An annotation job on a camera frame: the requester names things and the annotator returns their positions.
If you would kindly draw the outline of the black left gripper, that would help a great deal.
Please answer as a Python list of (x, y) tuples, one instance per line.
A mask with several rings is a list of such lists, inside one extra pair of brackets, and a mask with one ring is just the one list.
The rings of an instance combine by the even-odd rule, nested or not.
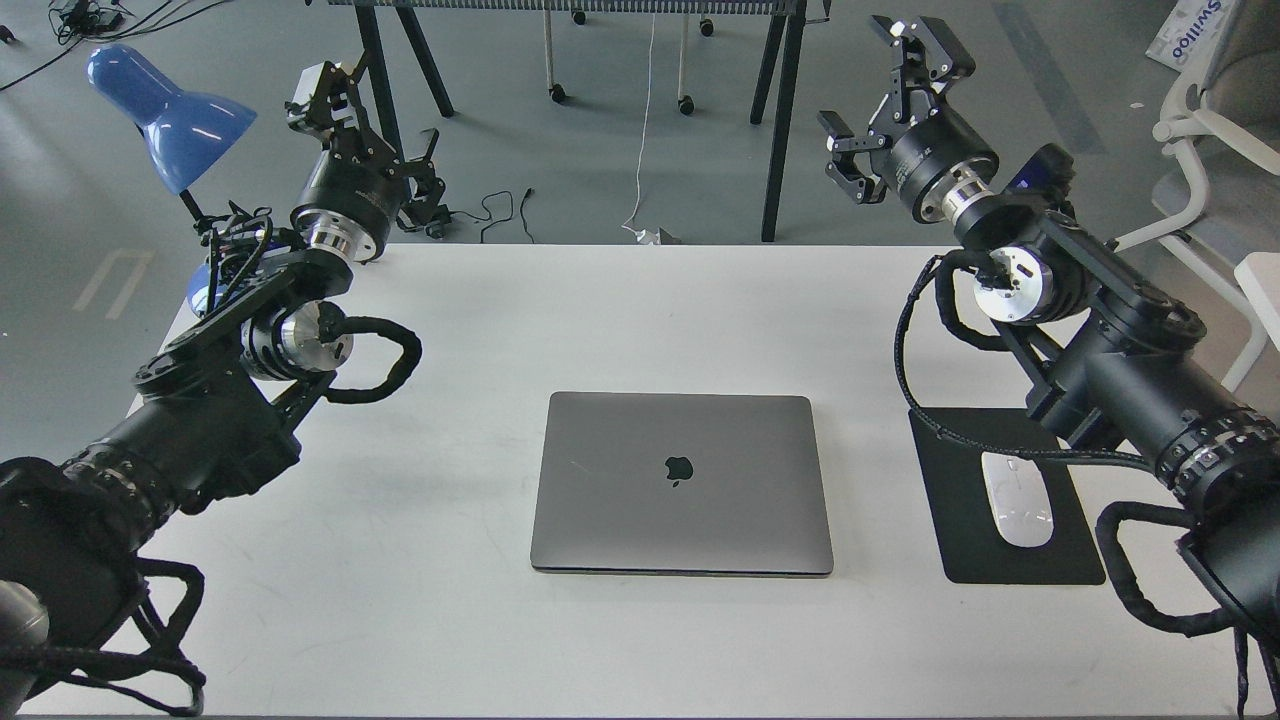
[(367, 64), (362, 54), (353, 67), (308, 67), (285, 102), (289, 128), (319, 140), (325, 150), (292, 211), (292, 228), (306, 245), (360, 264), (383, 255), (397, 215), (401, 229), (444, 229), (451, 223), (442, 202), (445, 182), (433, 160), (439, 129), (425, 129), (424, 154), (399, 165), (398, 152), (374, 131), (358, 95)]

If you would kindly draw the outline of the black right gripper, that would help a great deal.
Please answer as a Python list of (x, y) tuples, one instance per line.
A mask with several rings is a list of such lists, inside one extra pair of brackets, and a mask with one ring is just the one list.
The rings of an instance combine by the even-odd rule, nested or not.
[[(888, 187), (915, 222), (941, 222), (955, 167), (983, 181), (998, 169), (995, 150), (943, 99), (952, 82), (974, 74), (977, 61), (940, 18), (870, 22), (893, 50), (890, 91), (870, 119), (872, 135), (855, 135), (836, 111), (817, 113), (831, 155), (826, 174), (855, 204), (882, 202)], [(859, 155), (870, 159), (873, 173), (858, 165)]]

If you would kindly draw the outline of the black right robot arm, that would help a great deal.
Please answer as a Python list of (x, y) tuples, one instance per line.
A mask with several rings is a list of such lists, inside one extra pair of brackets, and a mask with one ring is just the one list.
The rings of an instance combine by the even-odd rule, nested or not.
[[(945, 20), (873, 15), (870, 23), (893, 54), (890, 87), (861, 132), (835, 111), (819, 114), (827, 174), (858, 204), (893, 193), (915, 222), (948, 223), (959, 243), (925, 263), (895, 327), (893, 368), (911, 415), (941, 439), (979, 447), (928, 414), (908, 383), (906, 334), (918, 299), (933, 287), (947, 332), (1011, 354), (1030, 380), (1028, 418), (1066, 443), (1011, 456), (1140, 469), (1176, 498), (1176, 507), (1117, 501), (1101, 512), (1094, 536), (1105, 571), (1147, 626), (1233, 633), (1243, 714), (1252, 646), (1277, 693), (1276, 424), (1192, 359), (1206, 334), (1199, 316), (1120, 259), (1116, 242), (1078, 223), (1064, 149), (1042, 146), (1004, 190), (992, 190), (998, 156), (947, 99), (977, 64)], [(1178, 552), (1217, 607), (1157, 610), (1120, 544), (1125, 521), (1183, 529)]]

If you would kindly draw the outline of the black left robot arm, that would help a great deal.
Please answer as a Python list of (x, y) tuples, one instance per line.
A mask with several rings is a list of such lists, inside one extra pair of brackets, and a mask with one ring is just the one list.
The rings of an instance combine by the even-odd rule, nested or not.
[(138, 698), (124, 680), (166, 673), (204, 708), (204, 674), (180, 642), (204, 575), (140, 548), (174, 514), (253, 495), (300, 460), (294, 432), (317, 402), (375, 404), (422, 356), (410, 329), (343, 313), (355, 265), (399, 219), (425, 222), (444, 186), (429, 155), (404, 160), (370, 124), (364, 64), (324, 61), (285, 111), (323, 151), (300, 205), (195, 214), (207, 245), (198, 320), (134, 374), (141, 406), (74, 457), (3, 464), (3, 716), (67, 683)]

